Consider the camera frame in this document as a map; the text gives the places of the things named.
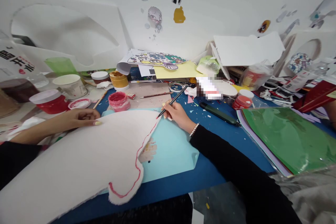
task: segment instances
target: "pencil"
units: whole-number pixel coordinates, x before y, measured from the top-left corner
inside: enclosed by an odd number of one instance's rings
[[[153,97],[153,96],[159,96],[159,95],[170,95],[170,94],[172,94],[173,92],[168,92],[168,93],[162,93],[162,94],[151,94],[151,95],[149,95],[149,96],[142,96],[142,97],[140,97],[140,99],[142,99],[142,98],[147,98],[147,97]]]
[[[180,93],[178,93],[177,94],[177,96],[175,96],[175,98],[169,103],[169,105],[171,106],[175,101],[176,101],[176,99],[187,89],[187,85],[181,90],[181,92]],[[162,116],[163,115],[163,113],[165,112],[166,110],[165,109],[163,109],[162,111],[161,111],[161,113],[157,116],[157,118],[156,119],[158,119],[160,116]]]
[[[97,101],[97,103],[96,103],[96,105],[93,107],[93,109],[95,109],[95,108],[98,106],[98,104],[102,101],[102,99],[104,98],[104,96],[106,95],[106,93],[107,93],[107,90],[105,91],[105,93],[103,94],[103,96]]]

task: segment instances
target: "hand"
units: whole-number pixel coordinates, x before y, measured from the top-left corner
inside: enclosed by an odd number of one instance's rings
[[[44,138],[56,133],[79,127],[100,125],[101,122],[96,120],[98,118],[100,118],[100,114],[95,109],[76,108],[22,131],[11,142],[38,144]]]
[[[191,134],[196,126],[196,123],[190,120],[180,103],[175,102],[172,106],[170,106],[170,102],[171,100],[167,101],[166,104],[162,104],[163,108],[166,109],[163,113],[164,118],[168,118],[170,120],[173,119],[181,129]]]

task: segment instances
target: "pearl bracelet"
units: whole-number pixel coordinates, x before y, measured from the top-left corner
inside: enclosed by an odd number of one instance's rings
[[[189,139],[191,139],[191,137],[193,136],[193,134],[195,133],[197,127],[199,126],[199,123],[196,124],[195,128],[193,129],[193,131],[191,132],[190,136],[189,136]]]

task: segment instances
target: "plastic bag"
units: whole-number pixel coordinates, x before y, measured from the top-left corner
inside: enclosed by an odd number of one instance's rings
[[[239,86],[251,91],[260,88],[273,75],[273,67],[268,59],[249,66],[239,80]]]

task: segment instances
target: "green plastic sheet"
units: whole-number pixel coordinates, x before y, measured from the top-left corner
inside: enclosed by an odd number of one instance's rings
[[[252,130],[293,173],[336,163],[336,139],[290,108],[244,109]]]

